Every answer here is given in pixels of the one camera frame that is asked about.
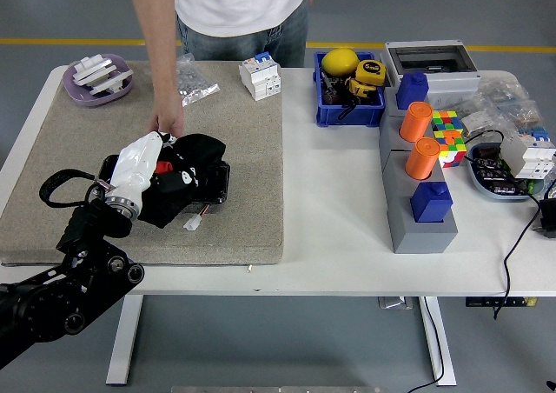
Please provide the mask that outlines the person's right hand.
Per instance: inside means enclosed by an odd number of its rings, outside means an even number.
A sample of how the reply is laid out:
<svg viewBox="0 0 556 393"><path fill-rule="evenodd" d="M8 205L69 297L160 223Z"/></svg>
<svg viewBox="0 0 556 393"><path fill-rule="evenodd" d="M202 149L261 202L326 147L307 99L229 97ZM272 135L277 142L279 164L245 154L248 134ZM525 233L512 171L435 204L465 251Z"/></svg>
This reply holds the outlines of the person's right hand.
<svg viewBox="0 0 556 393"><path fill-rule="evenodd" d="M148 131L157 131L181 137L184 125L184 109L178 94L155 97L149 116Z"/></svg>

